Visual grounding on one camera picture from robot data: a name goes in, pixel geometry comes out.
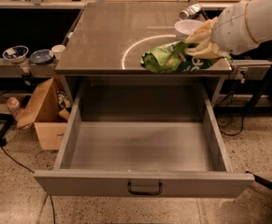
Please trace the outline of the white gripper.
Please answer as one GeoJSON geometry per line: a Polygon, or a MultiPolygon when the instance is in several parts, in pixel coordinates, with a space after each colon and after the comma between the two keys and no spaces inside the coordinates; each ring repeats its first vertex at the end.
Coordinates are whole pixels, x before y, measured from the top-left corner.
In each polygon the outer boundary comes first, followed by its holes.
{"type": "Polygon", "coordinates": [[[188,43],[185,53],[211,60],[256,49],[259,44],[249,29],[248,3],[240,1],[227,7],[218,18],[203,22],[185,39],[188,43]]]}

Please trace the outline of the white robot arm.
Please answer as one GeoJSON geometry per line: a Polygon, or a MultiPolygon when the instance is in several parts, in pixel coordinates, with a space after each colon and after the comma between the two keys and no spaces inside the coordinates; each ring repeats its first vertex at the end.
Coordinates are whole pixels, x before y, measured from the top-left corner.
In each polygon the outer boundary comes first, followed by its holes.
{"type": "Polygon", "coordinates": [[[185,52],[198,59],[239,55],[272,40],[272,0],[240,1],[205,21],[185,40],[185,52]]]}

